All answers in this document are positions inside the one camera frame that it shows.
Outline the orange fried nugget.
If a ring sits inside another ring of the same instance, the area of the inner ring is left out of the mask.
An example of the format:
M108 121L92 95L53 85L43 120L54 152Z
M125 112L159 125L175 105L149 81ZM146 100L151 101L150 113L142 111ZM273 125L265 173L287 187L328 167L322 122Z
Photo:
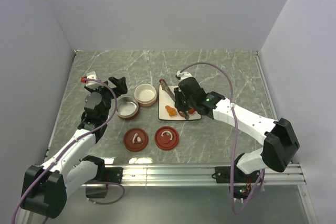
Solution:
M175 108L173 108L173 107L171 107L171 106L169 106L169 105L166 105L166 106L165 106L165 109L166 109L166 111L167 111L167 113L168 113L168 115L169 115L170 117L173 117L173 116L176 116L176 115L177 115L177 111L176 111Z

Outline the metal tongs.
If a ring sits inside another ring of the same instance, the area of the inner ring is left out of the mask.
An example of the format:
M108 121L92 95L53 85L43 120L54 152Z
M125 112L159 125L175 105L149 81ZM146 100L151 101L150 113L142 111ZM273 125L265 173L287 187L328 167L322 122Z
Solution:
M163 91L165 91L170 98L172 99L173 102L176 102L176 98L174 93L171 91L171 89L169 88L168 84L166 83L166 81L164 79L160 79L159 83L161 84L161 87L163 89ZM184 114L184 119L189 120L189 113L188 112L184 112L184 111L178 111L178 112L182 112Z

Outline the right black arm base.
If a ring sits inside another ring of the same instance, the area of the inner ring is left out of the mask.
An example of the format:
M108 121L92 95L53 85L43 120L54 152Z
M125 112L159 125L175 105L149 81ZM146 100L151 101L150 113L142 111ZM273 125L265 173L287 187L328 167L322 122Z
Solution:
M251 174L243 173L237 168L237 163L245 153L240 154L234 161L234 190L233 196L235 199L245 200L250 195L252 183L255 183L260 175L260 171L254 171ZM230 183L230 166L216 166L215 173L212 174L212 179L216 180L217 184Z

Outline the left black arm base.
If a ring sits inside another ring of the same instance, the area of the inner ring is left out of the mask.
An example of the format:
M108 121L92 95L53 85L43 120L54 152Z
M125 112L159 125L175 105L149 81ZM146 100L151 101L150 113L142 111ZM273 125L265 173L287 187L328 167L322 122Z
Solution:
M96 204L96 205L110 205L118 202L125 194L125 188L121 185L123 177L123 168L122 167L106 167L103 159L86 156L82 161L88 161L97 166L96 176L87 181L86 185L86 198L87 201ZM109 186L118 186L122 189L122 194L119 198L115 199L112 202L98 202L95 199L103 199L106 197Z

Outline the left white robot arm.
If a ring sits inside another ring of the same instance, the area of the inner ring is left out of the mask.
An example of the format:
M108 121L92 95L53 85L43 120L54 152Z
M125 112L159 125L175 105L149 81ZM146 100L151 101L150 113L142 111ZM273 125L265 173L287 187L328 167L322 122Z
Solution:
M83 184L111 183L104 160L85 153L102 138L115 114L110 109L116 110L117 98L127 93L126 78L110 77L114 88L108 82L89 77L81 78L81 82L89 94L77 130L48 161L26 170L17 209L55 219L67 198Z

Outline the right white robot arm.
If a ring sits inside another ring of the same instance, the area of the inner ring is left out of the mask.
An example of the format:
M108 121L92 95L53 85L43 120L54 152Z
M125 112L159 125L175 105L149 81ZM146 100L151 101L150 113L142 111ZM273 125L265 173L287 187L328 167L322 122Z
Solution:
M239 131L262 145L258 150L242 154L235 160L231 174L238 182L243 182L251 173L264 168L284 172L300 148L288 120L269 119L230 102L219 93L207 93L194 77L180 77L174 95L175 107L179 111L193 109L212 120L237 126Z

